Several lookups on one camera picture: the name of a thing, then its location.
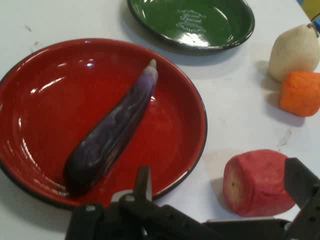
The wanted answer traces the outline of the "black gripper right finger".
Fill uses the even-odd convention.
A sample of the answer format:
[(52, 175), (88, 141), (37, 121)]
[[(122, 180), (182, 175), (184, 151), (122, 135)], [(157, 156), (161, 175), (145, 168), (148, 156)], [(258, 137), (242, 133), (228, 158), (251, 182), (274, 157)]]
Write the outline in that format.
[(287, 158), (284, 188), (300, 211), (287, 228), (287, 240), (320, 238), (320, 179), (298, 158)]

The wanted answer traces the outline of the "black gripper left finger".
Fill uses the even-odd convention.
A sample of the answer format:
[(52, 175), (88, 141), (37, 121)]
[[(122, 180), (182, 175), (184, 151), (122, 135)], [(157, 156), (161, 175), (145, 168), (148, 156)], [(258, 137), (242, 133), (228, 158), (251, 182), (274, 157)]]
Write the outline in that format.
[(104, 208), (91, 203), (73, 210), (67, 240), (222, 240), (223, 236), (170, 205), (152, 201), (151, 169), (137, 171), (133, 191)]

